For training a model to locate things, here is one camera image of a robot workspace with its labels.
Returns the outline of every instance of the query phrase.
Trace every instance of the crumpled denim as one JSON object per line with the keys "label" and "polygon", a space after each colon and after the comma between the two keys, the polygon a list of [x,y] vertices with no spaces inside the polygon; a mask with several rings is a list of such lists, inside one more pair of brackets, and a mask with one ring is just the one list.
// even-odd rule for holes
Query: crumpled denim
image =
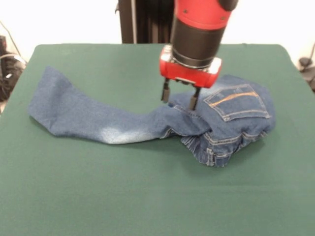
{"label": "crumpled denim", "polygon": [[59,71],[48,66],[28,113],[51,134],[105,144],[127,144],[170,136],[200,163],[223,167],[231,156],[275,127],[275,110],[267,88],[224,75],[202,89],[195,111],[188,109],[193,91],[175,94],[148,114],[134,114],[84,95]]}

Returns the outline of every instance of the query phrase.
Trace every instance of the table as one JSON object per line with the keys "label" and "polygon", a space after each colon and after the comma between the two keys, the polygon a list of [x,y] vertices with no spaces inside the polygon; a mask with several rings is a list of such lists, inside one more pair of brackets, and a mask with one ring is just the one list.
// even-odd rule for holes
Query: table
{"label": "table", "polygon": [[277,111],[275,130],[223,169],[199,164],[178,137],[110,146],[53,137],[28,116],[47,65],[100,102],[153,110],[162,47],[36,48],[0,118],[1,236],[315,234],[315,98],[279,45],[220,48],[221,74],[266,86]]}

